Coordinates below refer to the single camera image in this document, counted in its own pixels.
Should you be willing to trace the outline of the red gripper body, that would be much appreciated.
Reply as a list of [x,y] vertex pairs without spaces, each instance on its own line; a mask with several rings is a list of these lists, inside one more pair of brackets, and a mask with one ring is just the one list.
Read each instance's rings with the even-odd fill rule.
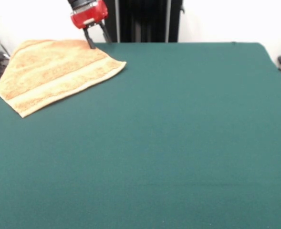
[[108,9],[103,0],[71,0],[71,20],[78,29],[99,24],[108,16]]

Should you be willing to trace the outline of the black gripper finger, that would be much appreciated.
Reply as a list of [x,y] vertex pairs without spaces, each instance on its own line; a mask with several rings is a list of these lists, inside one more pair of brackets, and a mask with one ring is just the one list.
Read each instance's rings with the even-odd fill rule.
[[96,46],[95,46],[95,43],[93,42],[93,40],[91,39],[91,37],[89,36],[88,27],[83,28],[83,32],[84,32],[84,35],[85,35],[85,38],[87,40],[89,47],[91,49],[95,49]]
[[112,42],[111,37],[110,37],[110,35],[109,35],[108,31],[107,31],[107,28],[105,26],[105,23],[103,21],[100,22],[100,27],[101,27],[101,29],[103,31],[103,36],[104,36],[105,41],[107,43],[111,43]]

